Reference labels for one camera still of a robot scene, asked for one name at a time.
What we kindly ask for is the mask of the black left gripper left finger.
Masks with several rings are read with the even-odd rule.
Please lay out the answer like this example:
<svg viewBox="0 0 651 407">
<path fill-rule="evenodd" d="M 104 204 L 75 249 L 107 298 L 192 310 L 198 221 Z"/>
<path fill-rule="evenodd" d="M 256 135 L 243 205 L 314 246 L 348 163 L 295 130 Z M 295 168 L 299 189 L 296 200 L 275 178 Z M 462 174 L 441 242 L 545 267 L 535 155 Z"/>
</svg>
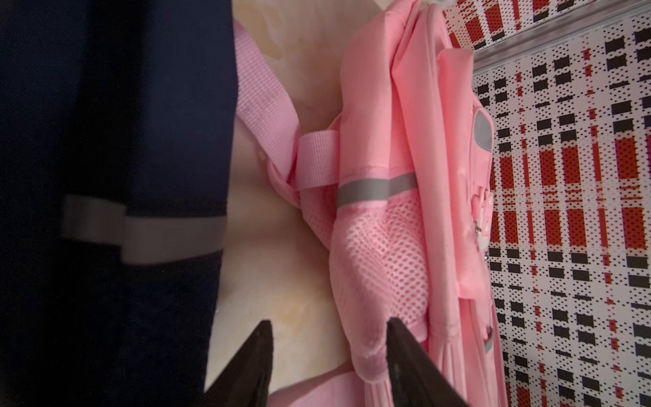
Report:
<svg viewBox="0 0 651 407">
<path fill-rule="evenodd" d="M 273 354 L 272 324 L 262 320 L 205 392 L 203 406 L 265 407 Z"/>
</svg>

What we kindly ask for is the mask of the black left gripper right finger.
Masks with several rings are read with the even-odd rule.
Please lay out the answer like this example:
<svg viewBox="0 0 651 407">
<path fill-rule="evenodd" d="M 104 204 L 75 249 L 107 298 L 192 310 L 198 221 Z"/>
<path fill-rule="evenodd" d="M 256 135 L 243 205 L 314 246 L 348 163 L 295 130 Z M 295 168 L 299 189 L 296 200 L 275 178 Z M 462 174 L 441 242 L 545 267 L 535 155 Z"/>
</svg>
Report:
<svg viewBox="0 0 651 407">
<path fill-rule="evenodd" d="M 387 326 L 388 374 L 395 406 L 469 406 L 400 319 L 391 318 Z"/>
</svg>

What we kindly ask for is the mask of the pink school backpack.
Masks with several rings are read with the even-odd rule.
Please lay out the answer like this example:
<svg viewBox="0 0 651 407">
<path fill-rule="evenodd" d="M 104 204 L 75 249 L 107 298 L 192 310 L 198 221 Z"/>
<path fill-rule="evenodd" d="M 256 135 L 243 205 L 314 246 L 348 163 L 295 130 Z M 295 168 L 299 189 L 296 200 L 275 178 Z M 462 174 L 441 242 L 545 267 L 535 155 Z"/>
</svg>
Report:
<svg viewBox="0 0 651 407">
<path fill-rule="evenodd" d="M 330 253 L 354 369 L 281 390 L 280 406 L 395 406 L 388 322 L 400 319 L 457 403 L 505 406 L 490 273 L 494 125 L 472 90 L 473 53 L 443 9 L 395 1 L 342 61 L 342 113 L 304 133 L 284 86 L 235 24 L 237 117 L 271 186 Z"/>
</svg>

